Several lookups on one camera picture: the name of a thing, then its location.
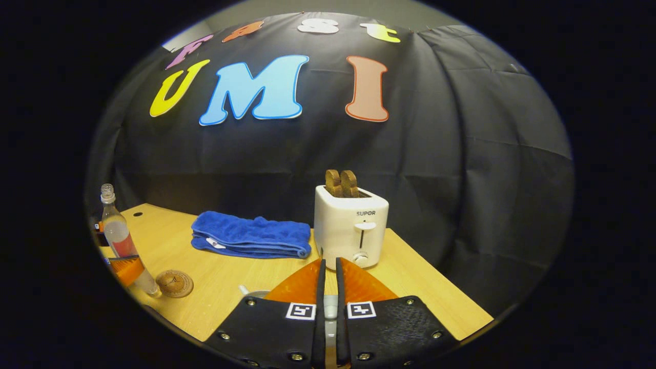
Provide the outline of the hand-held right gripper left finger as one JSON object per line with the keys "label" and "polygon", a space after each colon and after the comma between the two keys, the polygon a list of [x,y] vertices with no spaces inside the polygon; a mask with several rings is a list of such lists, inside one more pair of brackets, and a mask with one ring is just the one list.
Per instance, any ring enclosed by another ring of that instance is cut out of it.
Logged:
{"label": "hand-held right gripper left finger", "polygon": [[243,296],[204,342],[258,368],[324,368],[326,262],[316,259],[269,291]]}

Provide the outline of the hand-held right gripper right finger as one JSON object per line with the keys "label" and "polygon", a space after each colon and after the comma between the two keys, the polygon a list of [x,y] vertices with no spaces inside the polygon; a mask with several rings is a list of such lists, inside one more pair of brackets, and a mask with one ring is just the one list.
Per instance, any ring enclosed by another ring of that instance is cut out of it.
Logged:
{"label": "hand-held right gripper right finger", "polygon": [[397,296],[354,262],[336,259],[336,362],[350,368],[420,368],[459,346],[417,296]]}

